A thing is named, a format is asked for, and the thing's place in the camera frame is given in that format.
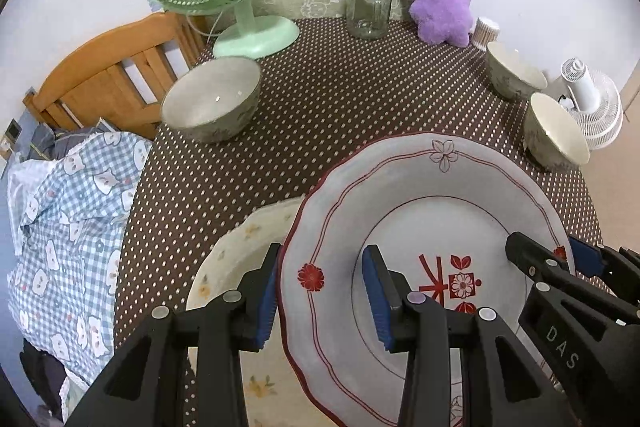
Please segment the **beige cabinet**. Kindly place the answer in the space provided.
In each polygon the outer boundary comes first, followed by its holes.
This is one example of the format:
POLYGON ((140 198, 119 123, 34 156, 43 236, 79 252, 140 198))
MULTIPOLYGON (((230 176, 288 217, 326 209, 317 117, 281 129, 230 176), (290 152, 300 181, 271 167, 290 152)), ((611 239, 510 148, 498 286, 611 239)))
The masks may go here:
POLYGON ((620 90, 620 101, 623 104, 623 112, 626 113, 631 108, 632 103, 636 101, 640 92, 640 61, 634 66, 630 77, 625 86, 620 90))

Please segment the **white desk fan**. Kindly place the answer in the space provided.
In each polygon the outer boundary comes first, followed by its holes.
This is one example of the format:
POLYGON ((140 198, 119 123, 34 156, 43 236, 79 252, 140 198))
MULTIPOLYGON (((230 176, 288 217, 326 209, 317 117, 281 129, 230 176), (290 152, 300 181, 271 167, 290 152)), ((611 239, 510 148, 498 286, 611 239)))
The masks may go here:
POLYGON ((615 82, 578 57, 561 65, 558 81, 564 89, 558 101, 577 122, 589 150, 611 145, 622 130, 624 116, 615 82))

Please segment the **glass jar black lid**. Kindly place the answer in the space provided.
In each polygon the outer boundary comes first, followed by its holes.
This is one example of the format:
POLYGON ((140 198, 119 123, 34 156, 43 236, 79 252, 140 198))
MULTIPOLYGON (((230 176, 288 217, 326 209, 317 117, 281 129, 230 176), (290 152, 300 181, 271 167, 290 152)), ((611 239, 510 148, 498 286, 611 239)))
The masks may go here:
POLYGON ((346 24, 356 38, 376 40, 388 31, 392 0, 346 0, 346 24))

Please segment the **blue checkered cloth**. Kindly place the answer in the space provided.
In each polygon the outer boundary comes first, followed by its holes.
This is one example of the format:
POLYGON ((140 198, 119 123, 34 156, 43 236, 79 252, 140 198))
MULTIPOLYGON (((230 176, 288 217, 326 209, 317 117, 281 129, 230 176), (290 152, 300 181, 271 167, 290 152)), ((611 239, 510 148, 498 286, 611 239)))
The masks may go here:
POLYGON ((9 172, 8 308, 23 338, 62 365, 61 419, 114 353, 122 242, 151 146, 131 132, 96 132, 60 159, 9 172))

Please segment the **yellow floral plate top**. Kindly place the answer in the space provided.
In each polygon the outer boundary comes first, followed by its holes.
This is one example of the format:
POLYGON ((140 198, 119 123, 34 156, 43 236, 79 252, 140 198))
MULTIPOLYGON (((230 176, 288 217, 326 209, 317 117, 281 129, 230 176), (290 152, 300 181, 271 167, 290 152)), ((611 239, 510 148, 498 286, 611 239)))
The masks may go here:
POLYGON ((279 249, 299 198, 262 207, 222 236, 194 277, 178 325, 201 426, 329 426, 288 364, 278 309, 279 249))

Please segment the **red patterned white plate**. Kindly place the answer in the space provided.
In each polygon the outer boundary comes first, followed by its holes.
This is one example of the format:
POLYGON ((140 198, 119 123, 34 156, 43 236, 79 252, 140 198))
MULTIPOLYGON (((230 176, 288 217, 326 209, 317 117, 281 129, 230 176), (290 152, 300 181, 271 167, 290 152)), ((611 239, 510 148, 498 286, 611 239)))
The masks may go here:
POLYGON ((463 313, 489 307, 518 329, 533 283, 506 257, 513 232, 573 258, 541 188, 485 145, 395 136, 332 168, 300 206, 279 273, 283 347, 312 404, 340 426, 397 423, 407 358, 376 335, 364 248, 378 247, 435 303, 463 313))

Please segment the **floral bowl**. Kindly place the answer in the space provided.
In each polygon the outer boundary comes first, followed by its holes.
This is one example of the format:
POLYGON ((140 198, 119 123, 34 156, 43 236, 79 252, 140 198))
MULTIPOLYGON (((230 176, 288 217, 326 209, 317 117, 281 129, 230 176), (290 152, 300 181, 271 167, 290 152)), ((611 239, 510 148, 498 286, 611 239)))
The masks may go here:
POLYGON ((518 51, 498 41, 488 42, 486 49, 491 86, 506 100, 528 101, 548 87, 544 74, 524 61, 518 51))
POLYGON ((525 150, 549 171, 569 172, 590 161, 590 150, 574 118, 554 98, 534 93, 523 122, 525 150))
POLYGON ((261 81, 262 69, 251 58, 229 56, 200 64, 165 95, 162 123, 198 143, 230 140, 255 115, 261 81))

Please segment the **brown polka dot tablecloth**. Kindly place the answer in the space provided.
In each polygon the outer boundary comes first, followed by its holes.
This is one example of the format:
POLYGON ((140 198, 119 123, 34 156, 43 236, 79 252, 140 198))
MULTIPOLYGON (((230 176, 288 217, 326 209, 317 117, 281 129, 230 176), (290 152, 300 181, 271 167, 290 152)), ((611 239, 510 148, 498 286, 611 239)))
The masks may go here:
POLYGON ((185 310, 210 251, 254 211, 303 204, 332 168, 395 136, 458 136, 495 150, 537 183, 567 238, 600 239, 582 175, 545 172, 525 157, 526 107, 491 90, 483 53, 427 46, 405 23, 371 42, 328 18, 299 28, 296 43, 262 61, 258 111, 235 139, 203 145, 157 133, 124 239, 118 339, 157 306, 185 310))

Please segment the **wooden chair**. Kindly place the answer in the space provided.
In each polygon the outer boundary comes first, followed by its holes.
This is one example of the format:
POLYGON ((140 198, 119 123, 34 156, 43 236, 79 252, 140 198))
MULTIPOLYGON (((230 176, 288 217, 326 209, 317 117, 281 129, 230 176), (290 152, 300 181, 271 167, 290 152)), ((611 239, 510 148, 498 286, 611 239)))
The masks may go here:
POLYGON ((160 104, 178 75, 163 46, 177 43, 193 68, 208 35, 202 16, 154 13, 89 40, 52 70, 23 103, 36 121, 64 130, 96 124, 154 139, 160 104))

